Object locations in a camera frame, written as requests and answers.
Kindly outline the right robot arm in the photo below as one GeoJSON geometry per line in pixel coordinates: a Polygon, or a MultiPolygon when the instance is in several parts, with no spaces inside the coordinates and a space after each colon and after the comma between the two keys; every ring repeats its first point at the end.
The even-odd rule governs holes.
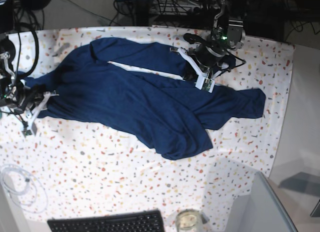
{"type": "Polygon", "coordinates": [[[22,114],[34,107],[43,95],[41,88],[28,88],[25,78],[36,69],[40,45],[36,30],[40,26],[34,11],[43,11],[51,0],[0,0],[0,106],[7,114],[22,114]],[[20,32],[31,32],[35,45],[33,65],[27,72],[19,71],[22,40],[20,32]]]}

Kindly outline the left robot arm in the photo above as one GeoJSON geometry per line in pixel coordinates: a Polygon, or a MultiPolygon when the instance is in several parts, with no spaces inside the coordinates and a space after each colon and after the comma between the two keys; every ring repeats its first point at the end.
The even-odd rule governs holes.
{"type": "Polygon", "coordinates": [[[230,71],[243,66],[246,61],[233,52],[241,49],[246,36],[244,18],[249,0],[215,0],[209,10],[212,16],[210,33],[202,38],[196,34],[186,33],[183,38],[189,44],[198,46],[188,51],[201,69],[222,68],[230,71]]]}

